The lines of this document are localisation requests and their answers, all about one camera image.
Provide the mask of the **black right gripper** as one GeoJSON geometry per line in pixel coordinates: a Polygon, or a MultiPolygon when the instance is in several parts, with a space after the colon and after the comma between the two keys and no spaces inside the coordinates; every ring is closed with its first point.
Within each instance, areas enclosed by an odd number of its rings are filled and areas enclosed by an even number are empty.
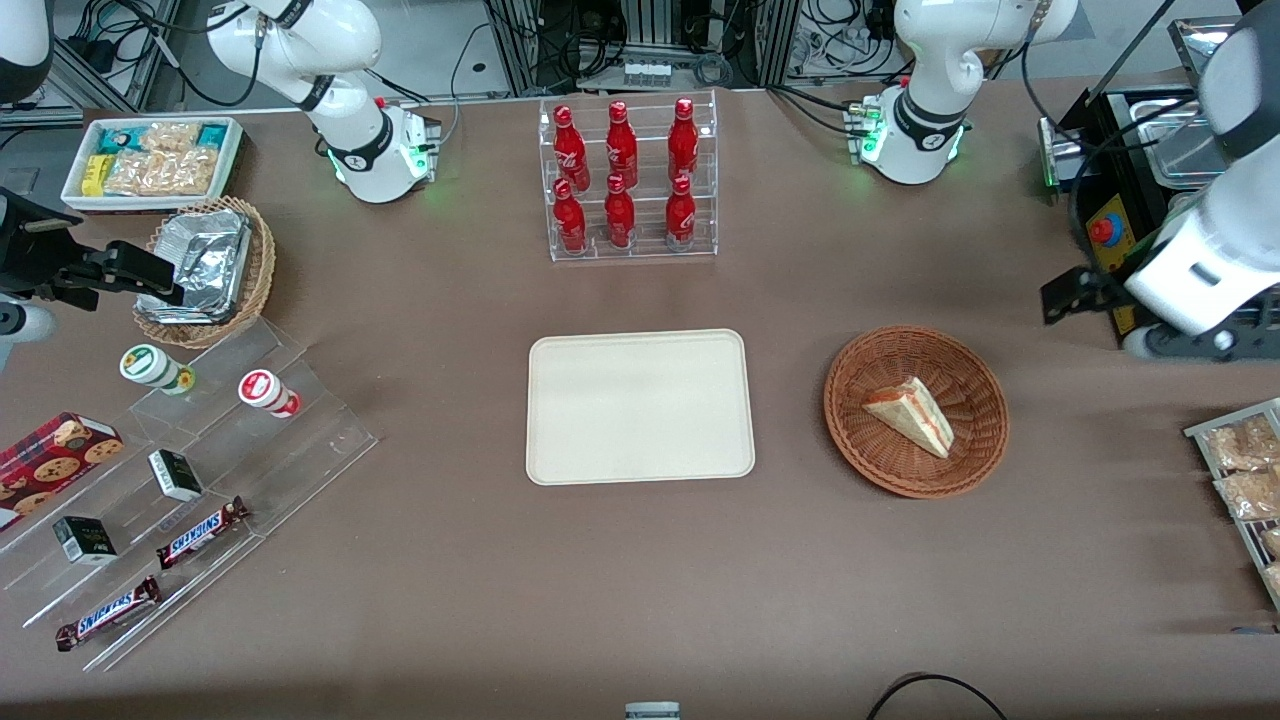
{"type": "Polygon", "coordinates": [[[101,290],[145,295],[183,305],[186,288],[173,263],[125,241],[97,252],[78,243],[79,219],[52,211],[9,190],[1,192],[1,291],[14,299],[42,299],[95,311],[101,290]],[[96,265],[91,263],[96,254],[96,265]]]}

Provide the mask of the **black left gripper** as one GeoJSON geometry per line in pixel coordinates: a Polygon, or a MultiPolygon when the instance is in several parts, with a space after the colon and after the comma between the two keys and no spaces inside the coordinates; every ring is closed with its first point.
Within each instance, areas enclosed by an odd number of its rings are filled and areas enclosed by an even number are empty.
{"type": "Polygon", "coordinates": [[[1053,325],[1076,307],[1125,307],[1132,305],[1132,295],[1123,282],[1107,272],[1088,266],[1074,266],[1039,288],[1041,311],[1044,325],[1053,325]]]}

